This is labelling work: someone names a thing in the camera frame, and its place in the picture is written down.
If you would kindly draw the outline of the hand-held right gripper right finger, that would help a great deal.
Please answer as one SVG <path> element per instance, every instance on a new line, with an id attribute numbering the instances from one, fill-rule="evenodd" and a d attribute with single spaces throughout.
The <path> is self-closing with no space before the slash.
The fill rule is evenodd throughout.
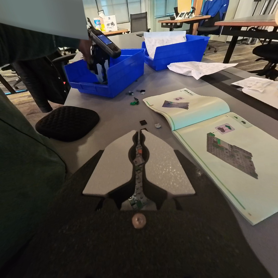
<path id="1" fill-rule="evenodd" d="M 160 210 L 168 199 L 196 194 L 174 149 L 146 130 L 140 131 L 142 146 L 142 190 Z"/>

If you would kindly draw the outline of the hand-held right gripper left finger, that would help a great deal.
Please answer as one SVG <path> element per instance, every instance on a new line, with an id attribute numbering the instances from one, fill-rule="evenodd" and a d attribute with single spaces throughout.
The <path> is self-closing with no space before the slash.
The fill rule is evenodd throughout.
<path id="1" fill-rule="evenodd" d="M 102 152 L 83 195 L 112 199 L 120 210 L 135 191 L 134 159 L 138 144 L 135 130 L 110 143 Z"/>

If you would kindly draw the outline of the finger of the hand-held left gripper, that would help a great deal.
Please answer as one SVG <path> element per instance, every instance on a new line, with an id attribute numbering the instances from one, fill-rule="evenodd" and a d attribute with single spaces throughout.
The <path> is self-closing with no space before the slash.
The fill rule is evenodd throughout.
<path id="1" fill-rule="evenodd" d="M 105 60 L 102 64 L 102 76 L 103 76 L 102 84 L 103 85 L 108 84 L 108 78 L 107 78 L 108 69 L 109 69 L 109 58 Z"/>
<path id="2" fill-rule="evenodd" d="M 94 73 L 97 77 L 98 82 L 102 84 L 105 80 L 105 67 L 102 64 L 94 63 Z"/>

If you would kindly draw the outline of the blue plastic bin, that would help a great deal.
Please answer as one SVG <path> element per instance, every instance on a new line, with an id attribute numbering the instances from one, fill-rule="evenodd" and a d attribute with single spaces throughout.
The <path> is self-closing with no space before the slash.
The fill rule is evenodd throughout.
<path id="1" fill-rule="evenodd" d="M 155 71 L 167 69 L 168 65 L 176 62 L 200 62 L 207 48 L 210 37 L 186 35 L 186 42 L 157 47 L 154 58 L 149 57 L 145 42 L 145 63 Z"/>
<path id="2" fill-rule="evenodd" d="M 145 49 L 122 49 L 121 56 L 110 59 L 108 83 L 99 84 L 84 60 L 65 65 L 65 73 L 72 88 L 81 93 L 114 98 L 144 74 Z"/>

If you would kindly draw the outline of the grey brick baseplate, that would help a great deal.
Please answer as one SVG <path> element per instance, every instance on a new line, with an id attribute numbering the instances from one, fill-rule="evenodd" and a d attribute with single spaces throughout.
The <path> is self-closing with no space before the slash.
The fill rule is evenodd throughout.
<path id="1" fill-rule="evenodd" d="M 145 161 L 142 157 L 142 146 L 140 143 L 140 137 L 138 136 L 138 143 L 136 146 L 136 156 L 133 160 L 135 164 L 135 191 L 121 205 L 120 210 L 157 210 L 156 204 L 149 200 L 143 192 L 143 166 Z"/>

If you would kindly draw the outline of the person's left forearm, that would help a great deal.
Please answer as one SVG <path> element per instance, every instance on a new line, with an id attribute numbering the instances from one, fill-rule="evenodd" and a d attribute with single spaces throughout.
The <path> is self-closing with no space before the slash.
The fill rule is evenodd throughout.
<path id="1" fill-rule="evenodd" d="M 80 39 L 0 24 L 0 66 L 53 54 L 58 48 L 77 49 Z"/>

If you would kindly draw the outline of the grey desk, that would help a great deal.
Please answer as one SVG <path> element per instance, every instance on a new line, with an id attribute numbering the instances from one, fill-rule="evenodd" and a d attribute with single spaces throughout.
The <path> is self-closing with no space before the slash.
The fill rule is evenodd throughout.
<path id="1" fill-rule="evenodd" d="M 232 112 L 242 116 L 277 139 L 277 120 L 249 107 L 201 79 L 196 80 L 193 77 L 180 75 L 168 69 L 154 71 L 145 65 L 144 75 L 139 78 L 138 82 L 129 86 L 127 91 L 145 89 L 146 96 L 153 96 L 182 88 L 190 89 L 199 95 L 223 99 Z M 72 148 L 76 148 L 75 155 L 69 158 L 71 170 L 77 170 L 96 151 L 106 147 L 113 139 L 116 139 L 116 135 L 120 137 L 131 129 L 143 128 L 139 123 L 141 120 L 147 121 L 148 131 L 165 140 L 174 149 L 181 151 L 186 158 L 197 165 L 193 156 L 182 147 L 181 143 L 171 133 L 169 124 L 162 115 L 151 111 L 145 104 L 140 104 L 139 108 L 132 108 L 129 99 L 126 90 L 113 99 L 80 93 L 77 89 L 70 90 L 66 105 L 92 109 L 100 116 L 100 123 L 95 131 L 87 135 L 85 139 L 70 143 Z M 155 128 L 157 123 L 161 125 L 161 128 Z M 277 277 L 277 214 L 255 226 L 251 226 L 234 208 L 233 211 L 253 251 L 258 255 L 270 274 Z"/>
<path id="2" fill-rule="evenodd" d="M 250 72 L 231 67 L 210 75 L 205 75 L 201 77 L 201 80 L 220 89 L 229 96 L 241 101 L 249 107 L 252 107 L 255 110 L 271 117 L 272 119 L 278 120 L 278 112 L 276 108 L 243 93 L 241 87 L 232 84 L 249 77 L 261 78 Z"/>

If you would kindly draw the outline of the wooden desk with black legs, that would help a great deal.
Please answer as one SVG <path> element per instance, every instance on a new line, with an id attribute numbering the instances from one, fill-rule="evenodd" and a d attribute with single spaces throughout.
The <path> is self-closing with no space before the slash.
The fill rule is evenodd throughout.
<path id="1" fill-rule="evenodd" d="M 209 19 L 210 15 L 199 15 L 193 18 L 186 18 L 186 19 L 175 19 L 175 20 L 159 20 L 158 23 L 161 23 L 162 28 L 168 28 L 170 31 L 173 31 L 178 24 L 186 23 L 190 25 L 189 34 L 196 35 L 197 34 L 197 23 Z"/>
<path id="2" fill-rule="evenodd" d="M 232 36 L 223 63 L 230 62 L 238 37 L 267 39 L 269 41 L 278 40 L 278 26 L 275 20 L 275 14 L 256 15 L 246 18 L 218 21 L 215 22 L 214 25 L 223 27 L 221 31 L 222 35 Z M 242 30 L 243 27 L 273 27 L 273 30 L 270 32 L 247 31 Z"/>

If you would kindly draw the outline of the person's left hand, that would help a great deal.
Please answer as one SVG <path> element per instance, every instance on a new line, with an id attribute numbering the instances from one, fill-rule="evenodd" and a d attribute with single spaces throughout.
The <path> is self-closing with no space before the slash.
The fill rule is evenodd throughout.
<path id="1" fill-rule="evenodd" d="M 91 39 L 80 40 L 78 50 L 82 53 L 83 60 L 86 61 L 88 64 L 92 64 L 91 47 L 92 47 Z"/>

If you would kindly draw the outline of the small wooden table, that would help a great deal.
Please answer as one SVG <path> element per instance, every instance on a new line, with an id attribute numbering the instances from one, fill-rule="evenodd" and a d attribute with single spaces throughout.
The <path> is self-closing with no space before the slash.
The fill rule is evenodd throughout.
<path id="1" fill-rule="evenodd" d="M 119 34 L 128 34 L 128 33 L 130 33 L 130 31 L 125 28 L 119 28 L 118 30 L 103 32 L 103 34 L 106 36 L 115 36 Z"/>

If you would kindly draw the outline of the white cardboard box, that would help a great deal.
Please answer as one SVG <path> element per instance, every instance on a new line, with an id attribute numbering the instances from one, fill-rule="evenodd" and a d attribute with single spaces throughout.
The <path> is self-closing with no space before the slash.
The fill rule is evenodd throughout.
<path id="1" fill-rule="evenodd" d="M 111 16 L 104 16 L 103 17 L 103 24 L 104 24 L 104 30 L 105 32 L 113 32 L 117 31 L 117 22 L 116 22 L 116 16 L 111 15 Z"/>

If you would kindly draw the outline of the grey mesh office chair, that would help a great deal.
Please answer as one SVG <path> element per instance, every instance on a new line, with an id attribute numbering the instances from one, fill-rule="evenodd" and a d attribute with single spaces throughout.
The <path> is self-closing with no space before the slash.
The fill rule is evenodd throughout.
<path id="1" fill-rule="evenodd" d="M 149 32 L 147 12 L 130 14 L 130 32 Z"/>

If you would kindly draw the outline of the open instruction booklet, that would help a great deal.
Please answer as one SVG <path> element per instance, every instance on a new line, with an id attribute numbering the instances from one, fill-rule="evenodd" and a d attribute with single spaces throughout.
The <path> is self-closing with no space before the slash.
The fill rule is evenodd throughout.
<path id="1" fill-rule="evenodd" d="M 213 96 L 187 88 L 143 102 L 163 115 L 181 144 L 252 224 L 278 212 L 278 141 Z"/>

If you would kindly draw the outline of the tall white paper bag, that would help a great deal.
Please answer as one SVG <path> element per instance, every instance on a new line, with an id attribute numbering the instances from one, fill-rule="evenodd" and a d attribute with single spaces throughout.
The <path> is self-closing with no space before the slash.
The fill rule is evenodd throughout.
<path id="1" fill-rule="evenodd" d="M 143 36 L 148 55 L 152 59 L 157 47 L 186 42 L 186 31 L 144 32 Z"/>

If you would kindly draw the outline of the black jacket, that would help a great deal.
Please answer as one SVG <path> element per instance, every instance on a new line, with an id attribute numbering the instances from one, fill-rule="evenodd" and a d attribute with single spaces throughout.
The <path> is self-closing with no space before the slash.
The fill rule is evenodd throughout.
<path id="1" fill-rule="evenodd" d="M 55 58 L 61 56 L 57 50 L 48 56 L 12 63 L 13 68 L 43 113 L 52 111 L 53 108 L 49 102 L 63 105 L 69 93 L 69 86 L 64 84 L 66 77 L 62 68 L 56 67 L 53 63 Z"/>

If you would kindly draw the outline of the black padded cushion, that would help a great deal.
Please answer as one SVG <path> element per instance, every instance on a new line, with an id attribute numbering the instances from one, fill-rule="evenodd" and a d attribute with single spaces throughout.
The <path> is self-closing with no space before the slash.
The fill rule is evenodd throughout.
<path id="1" fill-rule="evenodd" d="M 48 138 L 73 142 L 85 137 L 99 123 L 100 117 L 93 110 L 62 106 L 40 119 L 36 131 Z"/>

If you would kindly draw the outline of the yellow chair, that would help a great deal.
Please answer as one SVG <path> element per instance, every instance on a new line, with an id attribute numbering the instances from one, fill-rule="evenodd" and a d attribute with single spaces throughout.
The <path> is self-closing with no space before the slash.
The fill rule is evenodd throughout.
<path id="1" fill-rule="evenodd" d="M 190 12 L 192 9 L 192 0 L 177 0 L 178 12 Z"/>

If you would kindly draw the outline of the crumpled white paper bag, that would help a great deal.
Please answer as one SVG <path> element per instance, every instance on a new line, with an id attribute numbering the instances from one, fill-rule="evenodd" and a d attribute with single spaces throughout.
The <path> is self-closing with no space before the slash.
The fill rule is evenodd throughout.
<path id="1" fill-rule="evenodd" d="M 222 71 L 224 69 L 234 67 L 236 65 L 237 63 L 224 64 L 224 63 L 206 63 L 206 62 L 188 61 L 188 62 L 171 63 L 167 67 L 169 70 L 177 74 L 191 76 L 196 80 L 198 80 L 202 76 L 210 75 Z"/>

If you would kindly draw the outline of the wooden pillar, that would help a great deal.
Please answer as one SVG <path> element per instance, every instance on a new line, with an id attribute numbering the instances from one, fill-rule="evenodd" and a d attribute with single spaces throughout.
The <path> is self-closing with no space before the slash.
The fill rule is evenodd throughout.
<path id="1" fill-rule="evenodd" d="M 195 16 L 200 15 L 202 13 L 203 2 L 204 2 L 204 0 L 194 0 L 193 1 L 193 7 L 196 8 Z M 192 31 L 193 35 L 197 34 L 198 25 L 199 25 L 199 23 L 194 23 L 193 24 L 193 31 Z"/>

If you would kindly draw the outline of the black office chair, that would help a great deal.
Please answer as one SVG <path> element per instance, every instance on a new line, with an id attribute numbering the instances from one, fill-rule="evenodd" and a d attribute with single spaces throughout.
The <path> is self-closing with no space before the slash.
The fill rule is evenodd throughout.
<path id="1" fill-rule="evenodd" d="M 215 25 L 215 23 L 219 22 L 220 20 L 220 12 L 217 12 L 215 16 L 205 19 L 199 24 L 197 28 L 197 35 L 206 37 L 209 35 L 220 35 L 221 27 L 219 25 Z"/>
<path id="2" fill-rule="evenodd" d="M 249 71 L 249 73 L 275 81 L 278 77 L 278 43 L 263 44 L 253 49 L 252 53 L 259 58 L 256 61 L 267 61 L 266 66 L 261 70 Z"/>

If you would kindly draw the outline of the blue jacket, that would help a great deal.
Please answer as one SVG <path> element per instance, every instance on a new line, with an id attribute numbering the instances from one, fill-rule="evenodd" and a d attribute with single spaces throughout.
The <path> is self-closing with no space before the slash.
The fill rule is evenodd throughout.
<path id="1" fill-rule="evenodd" d="M 209 19 L 201 22 L 202 27 L 217 27 L 215 22 L 223 20 L 229 6 L 229 0 L 206 0 L 203 7 L 203 15 L 210 15 Z"/>

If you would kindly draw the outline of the small white paper bag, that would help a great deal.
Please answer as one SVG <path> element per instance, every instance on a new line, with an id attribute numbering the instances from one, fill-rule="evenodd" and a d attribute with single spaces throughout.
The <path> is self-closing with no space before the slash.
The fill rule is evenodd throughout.
<path id="1" fill-rule="evenodd" d="M 272 84 L 274 81 L 270 79 L 258 78 L 258 77 L 249 77 L 243 79 L 238 82 L 231 83 L 232 85 L 236 85 L 242 87 L 244 89 L 255 90 L 258 92 L 263 92 L 265 88 Z"/>

